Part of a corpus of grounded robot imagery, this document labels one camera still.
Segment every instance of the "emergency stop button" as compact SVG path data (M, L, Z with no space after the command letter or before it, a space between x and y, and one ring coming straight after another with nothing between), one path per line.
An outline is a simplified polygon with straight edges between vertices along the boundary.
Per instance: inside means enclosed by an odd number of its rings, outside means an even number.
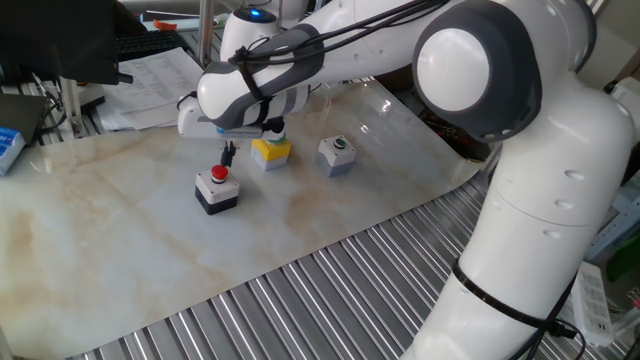
M229 175L229 169L222 165L216 165L211 168L211 180L216 184L222 184L227 180L227 175Z

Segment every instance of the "wall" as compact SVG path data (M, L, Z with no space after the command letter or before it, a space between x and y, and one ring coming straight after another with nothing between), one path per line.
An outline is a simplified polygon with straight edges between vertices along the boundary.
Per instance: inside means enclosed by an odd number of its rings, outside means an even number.
M598 17L598 41L578 77L602 89L640 48L640 1L610 0Z

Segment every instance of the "table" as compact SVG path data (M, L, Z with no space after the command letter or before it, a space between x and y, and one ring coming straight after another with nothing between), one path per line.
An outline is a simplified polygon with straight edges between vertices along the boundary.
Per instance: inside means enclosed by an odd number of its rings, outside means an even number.
M220 143L170 128L27 149L0 183L0 323L13 351L100 346L447 193L480 166L375 81L316 91L286 121L289 164L264 173L241 144L240 203L215 217L193 192ZM358 158L326 179L313 158L337 134Z

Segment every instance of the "power strip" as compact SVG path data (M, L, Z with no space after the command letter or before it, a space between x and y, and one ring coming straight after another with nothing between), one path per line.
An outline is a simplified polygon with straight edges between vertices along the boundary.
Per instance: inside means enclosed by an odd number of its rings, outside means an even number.
M609 346L613 329L600 268L583 262L571 289L575 325L593 345Z

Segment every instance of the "black button base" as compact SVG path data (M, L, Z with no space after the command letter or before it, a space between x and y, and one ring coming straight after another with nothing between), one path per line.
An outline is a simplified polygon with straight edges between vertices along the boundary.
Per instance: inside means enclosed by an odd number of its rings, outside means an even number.
M236 207L236 205L238 205L237 196L231 199L220 201L215 204L209 204L197 186L196 186L196 199L198 199L198 201L200 202L200 205L202 205L202 207L204 208L204 211L206 211L207 214L209 215L215 215L221 211L229 210L231 208Z

